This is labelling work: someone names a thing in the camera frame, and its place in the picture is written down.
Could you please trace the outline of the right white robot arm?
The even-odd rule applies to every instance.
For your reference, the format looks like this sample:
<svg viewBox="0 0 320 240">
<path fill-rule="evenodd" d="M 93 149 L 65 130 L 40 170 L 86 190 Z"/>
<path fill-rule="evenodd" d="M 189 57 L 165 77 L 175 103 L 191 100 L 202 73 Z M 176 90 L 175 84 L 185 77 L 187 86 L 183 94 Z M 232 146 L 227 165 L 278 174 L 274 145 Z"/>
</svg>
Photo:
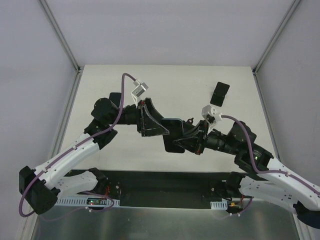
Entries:
<svg viewBox="0 0 320 240">
<path fill-rule="evenodd" d="M 254 143 L 256 134 L 235 120 L 228 134 L 201 120 L 196 126 L 180 121 L 169 132 L 172 144 L 196 155 L 211 149 L 234 156 L 234 163 L 246 174 L 233 172 L 225 183 L 230 197 L 239 194 L 262 199 L 282 207 L 304 224 L 320 227 L 320 187 L 286 167 L 265 148 Z"/>
</svg>

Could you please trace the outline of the black phone blue edge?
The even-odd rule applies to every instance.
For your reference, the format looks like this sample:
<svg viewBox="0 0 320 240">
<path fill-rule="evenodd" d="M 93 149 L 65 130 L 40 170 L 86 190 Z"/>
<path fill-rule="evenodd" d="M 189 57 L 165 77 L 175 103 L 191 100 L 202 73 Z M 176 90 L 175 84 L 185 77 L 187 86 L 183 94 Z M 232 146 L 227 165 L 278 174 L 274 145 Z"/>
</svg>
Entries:
<svg viewBox="0 0 320 240">
<path fill-rule="evenodd" d="M 179 118 L 163 118 L 160 122 L 168 131 L 168 135 L 163 135 L 165 151 L 168 153 L 183 154 L 185 149 L 174 144 L 174 141 L 183 136 L 183 121 Z"/>
</svg>

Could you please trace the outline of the black round-base phone stand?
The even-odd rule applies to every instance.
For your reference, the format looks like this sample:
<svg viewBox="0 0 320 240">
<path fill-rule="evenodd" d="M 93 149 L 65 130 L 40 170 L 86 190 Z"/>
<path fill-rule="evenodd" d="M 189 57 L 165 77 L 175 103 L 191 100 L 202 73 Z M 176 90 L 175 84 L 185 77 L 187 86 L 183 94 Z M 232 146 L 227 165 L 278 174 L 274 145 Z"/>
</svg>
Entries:
<svg viewBox="0 0 320 240">
<path fill-rule="evenodd" d="M 192 118 L 189 118 L 187 120 L 183 120 L 182 123 L 183 123 L 183 127 L 186 128 L 186 129 L 187 128 L 193 128 L 194 127 L 194 125 L 193 125 L 194 118 L 192 117 Z"/>
</svg>

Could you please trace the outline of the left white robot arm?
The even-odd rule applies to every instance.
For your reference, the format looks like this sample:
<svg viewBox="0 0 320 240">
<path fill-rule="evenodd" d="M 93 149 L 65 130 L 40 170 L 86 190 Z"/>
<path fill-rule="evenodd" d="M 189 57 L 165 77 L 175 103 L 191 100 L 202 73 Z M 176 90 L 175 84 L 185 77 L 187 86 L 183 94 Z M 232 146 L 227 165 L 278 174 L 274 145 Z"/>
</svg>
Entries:
<svg viewBox="0 0 320 240">
<path fill-rule="evenodd" d="M 67 177 L 66 174 L 90 155 L 102 150 L 117 135 L 115 125 L 136 125 L 143 137 L 168 135 L 169 130 L 161 124 L 163 116 L 158 113 L 150 98 L 137 105 L 116 105 L 112 99 L 100 98 L 95 104 L 92 122 L 68 148 L 46 161 L 19 172 L 21 202 L 27 203 L 37 215 L 50 210 L 65 196 L 89 192 L 107 194 L 107 178 L 97 168 Z"/>
</svg>

